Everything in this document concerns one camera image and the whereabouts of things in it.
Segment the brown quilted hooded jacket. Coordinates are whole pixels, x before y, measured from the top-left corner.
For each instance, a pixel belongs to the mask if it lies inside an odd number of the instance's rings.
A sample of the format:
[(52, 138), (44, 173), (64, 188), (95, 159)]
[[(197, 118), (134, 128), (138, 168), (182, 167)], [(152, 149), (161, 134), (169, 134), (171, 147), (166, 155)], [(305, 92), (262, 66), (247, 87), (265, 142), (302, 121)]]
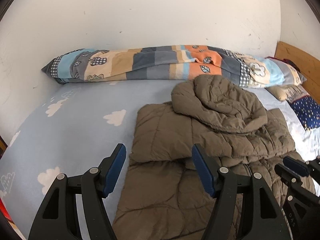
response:
[(142, 107), (113, 229), (118, 239), (200, 239), (215, 200), (191, 158), (199, 144), (220, 166), (260, 173), (279, 205), (287, 187), (274, 167), (300, 159), (280, 109), (219, 75), (179, 83), (171, 101)]

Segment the red object beside bed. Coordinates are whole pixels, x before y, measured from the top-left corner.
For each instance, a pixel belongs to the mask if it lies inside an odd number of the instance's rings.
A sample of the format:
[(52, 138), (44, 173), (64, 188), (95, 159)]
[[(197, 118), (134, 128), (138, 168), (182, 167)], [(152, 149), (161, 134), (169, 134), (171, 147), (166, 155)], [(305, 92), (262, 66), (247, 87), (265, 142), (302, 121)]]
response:
[(9, 213), (8, 213), (6, 207), (5, 207), (5, 205), (4, 205), (4, 203), (2, 202), (1, 199), (0, 199), (0, 211), (3, 213), (4, 217), (5, 217), (8, 221), (12, 222), (12, 218), (10, 217), (10, 215), (9, 215)]

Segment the navy dotted pillow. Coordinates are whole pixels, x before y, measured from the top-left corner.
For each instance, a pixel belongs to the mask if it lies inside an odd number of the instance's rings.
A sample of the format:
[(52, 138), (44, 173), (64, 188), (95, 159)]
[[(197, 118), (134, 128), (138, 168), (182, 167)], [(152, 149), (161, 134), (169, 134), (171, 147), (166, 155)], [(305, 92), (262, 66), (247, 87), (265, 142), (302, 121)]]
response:
[(306, 131), (319, 128), (319, 104), (312, 96), (308, 93), (293, 94), (287, 97), (287, 102)]

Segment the light blue cloud bedsheet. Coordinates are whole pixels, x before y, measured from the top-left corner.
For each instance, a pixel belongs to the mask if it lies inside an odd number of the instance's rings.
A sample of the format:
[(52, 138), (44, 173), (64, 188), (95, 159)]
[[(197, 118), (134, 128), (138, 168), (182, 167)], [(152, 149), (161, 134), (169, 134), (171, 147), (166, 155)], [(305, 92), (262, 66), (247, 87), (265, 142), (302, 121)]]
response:
[[(103, 200), (113, 229), (129, 167), (138, 111), (145, 105), (170, 102), (172, 90), (179, 83), (182, 82), (70, 83), (29, 116), (1, 159), (4, 201), (18, 228), (29, 237), (38, 209), (58, 174), (81, 175), (99, 166), (118, 144), (124, 144), (126, 159), (123, 168), (114, 191)], [(266, 109), (280, 109), (267, 91), (259, 89), (254, 94)], [(297, 160), (303, 161), (297, 136), (291, 133), (288, 124), (287, 127), (300, 155)], [(302, 187), (314, 192), (311, 178), (302, 178)], [(81, 198), (76, 201), (82, 239), (90, 239)], [(237, 208), (230, 239), (236, 239), (239, 212)]]

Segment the wooden headboard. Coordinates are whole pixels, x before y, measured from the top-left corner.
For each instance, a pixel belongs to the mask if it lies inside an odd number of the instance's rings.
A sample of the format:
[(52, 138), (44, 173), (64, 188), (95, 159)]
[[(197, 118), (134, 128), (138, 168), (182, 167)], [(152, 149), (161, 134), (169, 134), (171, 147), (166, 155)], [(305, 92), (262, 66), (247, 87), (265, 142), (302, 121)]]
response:
[(281, 60), (290, 60), (296, 64), (300, 72), (307, 78), (302, 86), (319, 103), (320, 61), (310, 54), (282, 41), (277, 43), (274, 56)]

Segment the patchwork patterned rolled blanket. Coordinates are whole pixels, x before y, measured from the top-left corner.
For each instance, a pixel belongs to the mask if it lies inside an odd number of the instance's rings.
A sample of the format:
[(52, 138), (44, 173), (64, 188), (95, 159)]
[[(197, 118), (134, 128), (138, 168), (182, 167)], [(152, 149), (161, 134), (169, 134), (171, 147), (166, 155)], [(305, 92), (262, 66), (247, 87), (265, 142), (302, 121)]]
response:
[(50, 61), (42, 71), (57, 83), (120, 80), (192, 80), (221, 75), (240, 87), (301, 85), (296, 68), (273, 57), (254, 57), (201, 45), (128, 50), (78, 49)]

